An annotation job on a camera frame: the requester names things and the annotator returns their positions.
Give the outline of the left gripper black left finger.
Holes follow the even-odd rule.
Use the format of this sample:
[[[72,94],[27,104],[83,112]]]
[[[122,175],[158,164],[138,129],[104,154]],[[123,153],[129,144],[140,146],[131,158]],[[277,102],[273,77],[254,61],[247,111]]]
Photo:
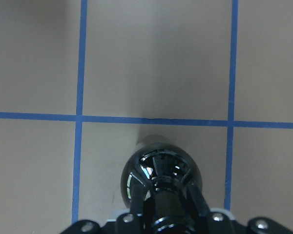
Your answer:
[[[136,184],[131,190],[130,212],[135,216],[143,216],[144,211],[144,189],[143,186]]]

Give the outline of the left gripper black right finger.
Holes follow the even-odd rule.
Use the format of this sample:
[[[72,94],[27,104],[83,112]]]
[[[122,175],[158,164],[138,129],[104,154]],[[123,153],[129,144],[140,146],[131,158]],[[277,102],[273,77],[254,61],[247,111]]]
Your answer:
[[[206,216],[210,212],[202,192],[194,184],[189,185],[187,188],[187,200],[189,201],[189,209],[193,215]]]

